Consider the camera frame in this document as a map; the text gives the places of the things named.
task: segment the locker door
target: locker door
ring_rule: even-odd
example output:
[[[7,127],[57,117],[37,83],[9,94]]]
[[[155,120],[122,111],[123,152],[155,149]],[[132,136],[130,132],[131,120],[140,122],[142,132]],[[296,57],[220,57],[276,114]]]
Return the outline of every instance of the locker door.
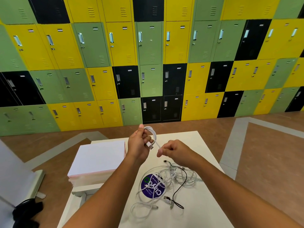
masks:
[[[296,62],[296,58],[278,59],[269,76],[265,89],[282,88]]]
[[[33,127],[35,133],[60,131],[47,105],[25,105],[24,110],[31,118],[30,126]]]
[[[106,22],[132,21],[130,0],[102,0],[102,5]]]
[[[250,0],[247,19],[272,19],[280,0]]]
[[[30,71],[30,75],[47,104],[69,102],[56,70]]]
[[[202,118],[205,95],[205,93],[184,95],[181,114],[182,121],[199,120]]]
[[[285,112],[300,111],[304,107],[304,86],[300,87]]]
[[[246,20],[235,61],[257,59],[271,19]]]
[[[218,118],[234,117],[244,91],[225,92]]]
[[[97,100],[116,99],[111,67],[88,68],[88,72]]]
[[[41,25],[60,69],[83,68],[70,24]]]
[[[9,107],[9,106],[17,106],[21,105],[21,102],[17,98],[17,96],[8,88],[4,82],[6,80],[2,80],[3,77],[0,74],[0,107]]]
[[[115,66],[112,69],[118,98],[139,98],[138,66]]]
[[[0,25],[0,47],[0,72],[27,70],[3,25]]]
[[[28,0],[0,0],[0,19],[4,24],[35,24]]]
[[[281,49],[278,51],[277,58],[299,57],[304,48],[304,19],[288,19],[289,24],[285,33],[286,38],[281,39]]]
[[[73,22],[100,22],[97,0],[67,0],[67,2]]]
[[[245,22],[245,20],[222,21],[213,61],[234,60]]]
[[[7,25],[6,29],[29,70],[53,70],[36,25]]]
[[[185,94],[202,94],[205,92],[209,69],[210,62],[189,63]]]
[[[281,92],[281,88],[278,89],[266,89],[264,90],[262,97],[255,108],[253,115],[257,114],[268,114],[278,98],[279,93]]]
[[[299,19],[272,20],[257,59],[288,58],[290,53],[295,54],[291,57],[299,57],[299,54],[302,52],[302,42],[298,40],[302,37],[303,27],[298,25],[302,20],[300,19],[299,22],[298,20]],[[287,46],[290,46],[289,51],[284,49]]]
[[[101,118],[105,127],[122,126],[117,100],[97,101]]]
[[[299,87],[283,88],[279,94],[279,97],[272,106],[270,113],[274,114],[285,112],[298,90]]]
[[[187,64],[166,64],[163,67],[163,95],[184,93]]]
[[[135,65],[133,28],[131,22],[107,23],[114,66]]]
[[[141,93],[143,97],[161,96],[161,65],[140,66]]]
[[[197,0],[196,1],[196,21],[219,20],[223,8],[224,0]]]
[[[233,61],[211,62],[206,93],[225,91],[232,65]]]
[[[162,96],[162,122],[180,122],[183,95]]]
[[[96,129],[104,127],[96,101],[74,102],[74,111],[80,118],[82,129]]]
[[[162,23],[138,22],[137,38],[140,65],[161,64]]]
[[[124,126],[139,125],[141,120],[140,98],[119,99]]]
[[[29,0],[39,24],[70,23],[63,0]]]
[[[298,58],[284,87],[304,86],[304,58]]]
[[[60,70],[59,73],[71,102],[94,100],[85,69]]]
[[[244,90],[264,89],[276,60],[251,60],[250,62],[253,67],[245,80]]]
[[[250,0],[226,0],[223,20],[249,19],[249,11],[252,8]]]
[[[2,72],[6,86],[13,91],[23,105],[45,104],[28,71]]]
[[[87,68],[110,66],[101,23],[75,23],[76,41]]]
[[[190,21],[192,0],[167,0],[167,22]]]
[[[221,107],[224,92],[206,93],[203,100],[203,116],[201,119],[216,118]]]
[[[161,97],[147,97],[141,99],[143,124],[161,121]]]
[[[187,62],[189,30],[190,22],[166,22],[165,64]]]
[[[230,76],[227,82],[226,91],[245,90],[246,80],[251,73],[254,73],[254,62],[234,61]]]
[[[211,61],[215,35],[218,35],[220,21],[194,22],[191,35],[190,63]]]
[[[264,90],[246,90],[243,93],[235,117],[253,115]]]
[[[304,0],[280,0],[273,19],[294,19],[297,18]]]
[[[29,124],[31,122],[29,113],[24,106],[1,107],[0,108],[0,135],[30,134],[35,130]]]
[[[164,0],[133,0],[135,22],[163,22]]]
[[[48,104],[48,108],[61,131],[81,129],[80,117],[73,103]]]

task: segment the black locker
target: black locker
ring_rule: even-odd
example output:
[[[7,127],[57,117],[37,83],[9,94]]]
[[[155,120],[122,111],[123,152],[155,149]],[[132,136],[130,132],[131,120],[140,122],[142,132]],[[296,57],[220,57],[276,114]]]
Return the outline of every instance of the black locker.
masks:
[[[302,9],[301,9],[301,11],[300,11],[300,13],[299,13],[298,18],[304,18],[304,4],[303,4],[303,6],[302,6]]]
[[[224,92],[233,61],[211,62],[205,93]]]
[[[162,22],[165,0],[133,0],[135,22]]]
[[[143,124],[161,122],[161,97],[141,98]]]
[[[63,0],[29,0],[39,24],[70,23]]]
[[[182,95],[184,93],[187,63],[164,64],[163,95]]]
[[[18,97],[22,105],[45,104],[28,71],[2,72],[2,77],[6,87]]]
[[[244,91],[225,92],[217,117],[234,117],[243,96],[243,92]]]
[[[180,122],[183,95],[162,96],[162,122]]]
[[[7,106],[18,106],[21,105],[21,102],[17,98],[17,96],[10,91],[9,88],[4,84],[6,80],[0,74],[0,107],[7,107]]]
[[[285,112],[300,111],[304,107],[304,86],[300,87]]]
[[[138,66],[115,66],[112,69],[118,98],[140,98]]]
[[[246,20],[235,61],[257,59],[270,23],[271,19]]]

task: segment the person's right arm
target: person's right arm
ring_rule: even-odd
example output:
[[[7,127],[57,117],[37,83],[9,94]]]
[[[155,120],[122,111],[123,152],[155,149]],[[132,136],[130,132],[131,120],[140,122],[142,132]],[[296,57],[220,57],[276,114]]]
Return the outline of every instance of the person's right arm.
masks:
[[[170,140],[157,156],[194,170],[235,228],[302,228],[288,215],[225,175],[180,140]]]

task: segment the floor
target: floor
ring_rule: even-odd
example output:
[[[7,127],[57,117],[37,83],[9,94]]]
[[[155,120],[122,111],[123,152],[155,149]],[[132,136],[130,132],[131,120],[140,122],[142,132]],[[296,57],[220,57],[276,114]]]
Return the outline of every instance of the floor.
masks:
[[[197,130],[225,172],[227,168],[227,175],[304,226],[304,111],[254,115],[250,118],[205,119],[151,126],[157,134]],[[239,123],[246,120],[243,133]],[[23,162],[35,167],[33,171],[43,169],[46,172],[39,189],[47,194],[43,199],[45,207],[35,218],[41,228],[57,227],[72,190],[67,173],[79,146],[91,141],[80,139],[80,142],[38,166],[30,160],[80,133],[99,131],[112,139],[129,137],[136,129],[137,126],[123,126],[1,137]]]

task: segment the green locker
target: green locker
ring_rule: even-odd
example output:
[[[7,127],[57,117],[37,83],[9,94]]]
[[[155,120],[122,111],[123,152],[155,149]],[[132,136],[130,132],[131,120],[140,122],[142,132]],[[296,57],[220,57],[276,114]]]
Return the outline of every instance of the green locker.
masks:
[[[55,119],[51,115],[48,106],[45,105],[24,105],[24,110],[31,118],[30,126],[35,133],[48,133],[60,131]]]
[[[213,61],[233,61],[237,53],[246,20],[222,21]]]
[[[28,0],[0,0],[0,19],[7,25],[37,23]]]
[[[70,102],[94,101],[85,69],[59,70]]]
[[[194,22],[191,35],[191,51],[189,62],[210,62],[215,35],[218,35],[220,21]]]
[[[196,0],[196,21],[219,20],[224,0]]]
[[[27,70],[3,25],[0,25],[0,47],[0,72]]]
[[[282,88],[297,60],[297,58],[278,59],[265,89]]]
[[[285,112],[298,90],[299,87],[283,88],[277,100],[273,104],[270,113],[273,114]]]
[[[63,79],[58,77],[56,70],[30,71],[29,73],[47,104],[70,102],[63,88]]]
[[[264,90],[246,90],[243,93],[235,117],[253,115]]]
[[[140,66],[142,97],[161,96],[161,65]]]
[[[75,23],[77,44],[87,68],[110,66],[107,42],[100,22]]]
[[[119,99],[120,110],[124,126],[139,125],[142,123],[140,98]]]
[[[0,136],[34,133],[31,121],[23,105],[0,107]]]
[[[280,0],[273,19],[294,19],[297,18],[304,0]]]
[[[139,64],[161,64],[162,22],[138,22],[137,39]]]

